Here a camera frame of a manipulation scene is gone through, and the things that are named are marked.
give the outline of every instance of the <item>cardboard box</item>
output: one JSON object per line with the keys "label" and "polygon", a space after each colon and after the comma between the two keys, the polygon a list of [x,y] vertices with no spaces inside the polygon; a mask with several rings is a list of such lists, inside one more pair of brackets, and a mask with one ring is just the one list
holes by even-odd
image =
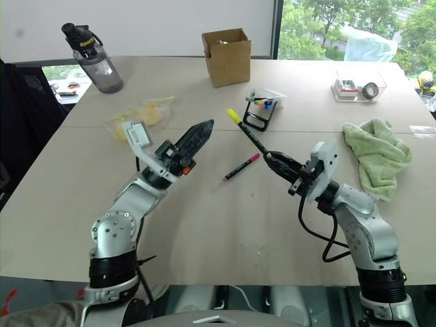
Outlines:
{"label": "cardboard box", "polygon": [[243,29],[203,33],[202,39],[207,70],[214,87],[250,80],[251,40]]}

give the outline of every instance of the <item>tape roll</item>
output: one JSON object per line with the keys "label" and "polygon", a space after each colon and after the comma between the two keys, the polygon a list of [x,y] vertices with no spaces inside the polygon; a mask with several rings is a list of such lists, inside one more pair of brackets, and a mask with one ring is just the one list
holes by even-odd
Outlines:
{"label": "tape roll", "polygon": [[362,88],[362,95],[365,99],[372,100],[379,95],[379,87],[377,84],[370,82]]}

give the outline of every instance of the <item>black chair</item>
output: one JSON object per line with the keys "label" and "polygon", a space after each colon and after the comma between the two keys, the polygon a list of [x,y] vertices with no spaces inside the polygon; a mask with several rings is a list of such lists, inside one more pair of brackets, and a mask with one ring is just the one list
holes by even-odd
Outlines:
{"label": "black chair", "polygon": [[0,83],[1,210],[68,110],[56,100],[41,67],[1,61]]}

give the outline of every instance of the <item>marker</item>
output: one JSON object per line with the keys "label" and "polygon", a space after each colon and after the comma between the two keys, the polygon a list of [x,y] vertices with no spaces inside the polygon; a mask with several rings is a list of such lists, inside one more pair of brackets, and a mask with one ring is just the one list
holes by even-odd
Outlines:
{"label": "marker", "polygon": [[242,163],[235,169],[233,169],[231,172],[229,172],[222,180],[221,182],[227,182],[229,179],[231,179],[234,175],[238,174],[240,171],[242,171],[245,167],[247,167],[252,162],[255,162],[257,159],[259,159],[260,154],[256,153],[253,157],[248,159],[246,162]]}
{"label": "marker", "polygon": [[259,151],[263,155],[266,155],[268,153],[268,150],[266,150],[266,147],[262,143],[260,143],[258,138],[256,138],[254,136],[254,134],[250,131],[250,129],[246,125],[243,124],[243,122],[239,118],[238,114],[236,114],[235,111],[233,111],[233,109],[227,109],[227,114],[230,116],[231,119],[233,119],[235,124],[237,124],[239,126],[239,128],[242,129],[242,131],[245,133],[245,135],[248,136],[248,138],[252,141],[252,143],[254,143],[254,145],[256,145],[256,147],[259,149]]}

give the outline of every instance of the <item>clear plastic box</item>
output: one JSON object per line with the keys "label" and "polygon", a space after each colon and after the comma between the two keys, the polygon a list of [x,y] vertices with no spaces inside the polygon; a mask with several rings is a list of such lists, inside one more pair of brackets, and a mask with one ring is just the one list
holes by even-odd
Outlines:
{"label": "clear plastic box", "polygon": [[386,89],[378,71],[369,69],[338,69],[332,83],[338,102],[376,102]]}

